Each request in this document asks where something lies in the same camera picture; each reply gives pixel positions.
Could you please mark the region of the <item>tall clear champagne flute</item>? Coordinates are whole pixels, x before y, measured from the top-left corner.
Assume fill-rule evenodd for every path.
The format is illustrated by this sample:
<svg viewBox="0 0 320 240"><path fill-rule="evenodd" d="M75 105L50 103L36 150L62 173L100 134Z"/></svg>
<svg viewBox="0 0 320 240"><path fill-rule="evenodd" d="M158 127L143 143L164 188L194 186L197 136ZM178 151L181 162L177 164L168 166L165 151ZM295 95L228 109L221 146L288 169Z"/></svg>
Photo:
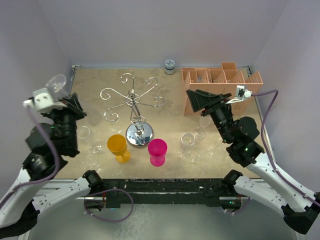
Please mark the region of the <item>tall clear champagne flute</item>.
<svg viewBox="0 0 320 240"><path fill-rule="evenodd" d="M193 136L197 141L202 141L206 138L205 128L207 128L209 124L210 124L210 121L208 120L207 117L203 117L203 116L200 117L199 127L193 130Z"/></svg>

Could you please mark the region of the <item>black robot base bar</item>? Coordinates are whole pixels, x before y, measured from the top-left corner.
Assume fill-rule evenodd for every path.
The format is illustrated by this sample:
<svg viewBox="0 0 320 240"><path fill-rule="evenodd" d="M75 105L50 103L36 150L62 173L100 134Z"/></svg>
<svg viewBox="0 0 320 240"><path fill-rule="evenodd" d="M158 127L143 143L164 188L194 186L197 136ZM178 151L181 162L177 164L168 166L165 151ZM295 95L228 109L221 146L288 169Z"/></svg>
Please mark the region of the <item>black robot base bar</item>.
<svg viewBox="0 0 320 240"><path fill-rule="evenodd" d="M241 206L241 197L221 178L189 179L104 179L100 190L121 189L136 205L205 205L207 207Z"/></svg>

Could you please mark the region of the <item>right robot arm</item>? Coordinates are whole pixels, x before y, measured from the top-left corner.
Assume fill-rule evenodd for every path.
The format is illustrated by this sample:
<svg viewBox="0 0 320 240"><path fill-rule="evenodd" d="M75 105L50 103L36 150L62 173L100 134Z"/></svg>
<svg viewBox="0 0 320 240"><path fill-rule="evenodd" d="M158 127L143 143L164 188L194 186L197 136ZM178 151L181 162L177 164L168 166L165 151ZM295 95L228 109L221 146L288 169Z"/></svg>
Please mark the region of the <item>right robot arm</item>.
<svg viewBox="0 0 320 240"><path fill-rule="evenodd" d="M253 118L233 119L231 105L254 97L255 93L239 85L234 98L230 93L213 94L199 89L188 89L186 94L194 112L211 117L223 143L229 145L226 148L229 157L267 184L253 183L242 173L231 170L223 179L223 192L252 198L280 214L297 233L307 234L320 213L320 194L293 179L272 159L268 146L255 141L263 136L263 131L257 129Z"/></svg>

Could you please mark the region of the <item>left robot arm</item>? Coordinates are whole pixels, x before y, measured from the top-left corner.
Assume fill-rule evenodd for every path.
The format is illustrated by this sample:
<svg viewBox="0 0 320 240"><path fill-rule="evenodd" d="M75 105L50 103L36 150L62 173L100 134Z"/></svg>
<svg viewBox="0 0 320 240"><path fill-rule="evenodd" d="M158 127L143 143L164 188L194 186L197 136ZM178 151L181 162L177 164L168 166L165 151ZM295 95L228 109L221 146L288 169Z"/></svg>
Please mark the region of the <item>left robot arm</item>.
<svg viewBox="0 0 320 240"><path fill-rule="evenodd" d="M45 213L69 200L86 195L98 196L104 182L95 170L86 171L68 187L36 197L36 193L67 165L64 156L74 158L78 150L77 121L87 116L77 93L53 98L38 93L25 100L35 126L25 140L30 153L22 163L18 177L0 201L0 237L17 237L31 230ZM52 124L38 123L34 109Z"/></svg>

